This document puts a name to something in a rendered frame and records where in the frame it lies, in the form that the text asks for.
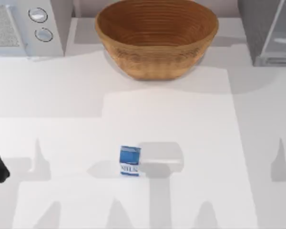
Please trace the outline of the pale microwave oven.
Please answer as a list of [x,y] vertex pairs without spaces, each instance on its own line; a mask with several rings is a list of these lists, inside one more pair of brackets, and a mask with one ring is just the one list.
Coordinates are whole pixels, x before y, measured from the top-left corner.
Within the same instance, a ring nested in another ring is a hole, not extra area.
[[[28,11],[42,8],[48,14],[44,23],[33,22]],[[0,57],[64,56],[73,14],[73,0],[0,0]],[[47,28],[50,42],[41,42],[34,32]]]

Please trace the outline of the brown woven basket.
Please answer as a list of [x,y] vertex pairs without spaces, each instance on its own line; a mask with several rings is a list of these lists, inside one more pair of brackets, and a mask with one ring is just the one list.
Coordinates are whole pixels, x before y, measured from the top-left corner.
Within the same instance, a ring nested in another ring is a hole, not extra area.
[[217,15],[193,0],[119,0],[95,18],[116,65],[136,80],[173,80],[204,55],[219,29]]

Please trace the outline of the round microwave knob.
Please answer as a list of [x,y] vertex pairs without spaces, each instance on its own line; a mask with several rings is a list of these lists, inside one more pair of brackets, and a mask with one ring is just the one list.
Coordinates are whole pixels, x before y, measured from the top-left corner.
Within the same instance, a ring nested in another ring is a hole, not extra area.
[[53,33],[47,28],[40,28],[36,30],[34,34],[41,42],[50,42],[53,39]]
[[42,8],[34,8],[28,11],[29,18],[36,23],[44,23],[48,19],[47,12]]

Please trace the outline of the blue and white milk carton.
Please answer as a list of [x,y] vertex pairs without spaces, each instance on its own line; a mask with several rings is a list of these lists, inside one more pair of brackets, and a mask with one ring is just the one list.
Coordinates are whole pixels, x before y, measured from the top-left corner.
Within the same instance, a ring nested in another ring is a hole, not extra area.
[[120,174],[125,176],[139,176],[140,147],[121,146],[120,148]]

